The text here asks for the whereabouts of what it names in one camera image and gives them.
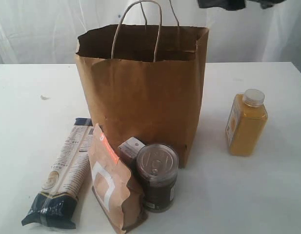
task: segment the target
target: white wall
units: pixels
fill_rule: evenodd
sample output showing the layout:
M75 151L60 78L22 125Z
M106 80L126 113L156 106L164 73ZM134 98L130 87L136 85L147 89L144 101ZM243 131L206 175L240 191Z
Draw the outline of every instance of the white wall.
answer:
M0 1L0 63L74 63L77 36L119 22L133 0ZM175 25L168 0L163 24ZM255 2L236 12L199 9L196 0L172 0L181 25L210 28L208 62L292 61L301 70L301 0L262 10ZM158 10L144 3L149 24ZM124 21L142 24L138 6Z

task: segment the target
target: dark cloth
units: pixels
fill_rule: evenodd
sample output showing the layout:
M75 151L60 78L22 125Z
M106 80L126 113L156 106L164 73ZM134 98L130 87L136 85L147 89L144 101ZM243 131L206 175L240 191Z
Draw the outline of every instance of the dark cloth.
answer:
M285 0L250 0L261 4L262 9L274 6ZM245 0L198 0L199 8L221 7L227 11L237 11L246 7Z

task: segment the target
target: white bottle cap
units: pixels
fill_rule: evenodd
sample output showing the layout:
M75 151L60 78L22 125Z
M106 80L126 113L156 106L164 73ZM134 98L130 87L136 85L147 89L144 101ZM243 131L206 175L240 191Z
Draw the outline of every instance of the white bottle cap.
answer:
M265 95L260 90L248 89L244 92L242 101L251 107L259 107L264 102Z

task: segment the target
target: orange label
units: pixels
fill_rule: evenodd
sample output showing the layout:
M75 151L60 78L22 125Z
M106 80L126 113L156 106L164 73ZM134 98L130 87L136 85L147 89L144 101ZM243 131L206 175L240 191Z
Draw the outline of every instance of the orange label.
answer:
M117 164L119 161L119 157L116 155L116 153L113 151L113 149L111 148L106 136L104 133L101 134L100 136L100 141L102 142L102 144L106 147L109 155L111 156L111 158L113 159L113 161Z

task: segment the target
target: juice label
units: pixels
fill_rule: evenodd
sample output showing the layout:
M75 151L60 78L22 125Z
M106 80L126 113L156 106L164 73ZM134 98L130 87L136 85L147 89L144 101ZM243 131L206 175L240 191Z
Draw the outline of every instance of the juice label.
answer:
M228 145L230 146L232 143L232 140L234 138L236 127L238 126L240 119L240 112L238 108L236 107L236 100L234 100L232 110L230 112L230 116L228 119L228 123L226 126L226 136L228 139Z

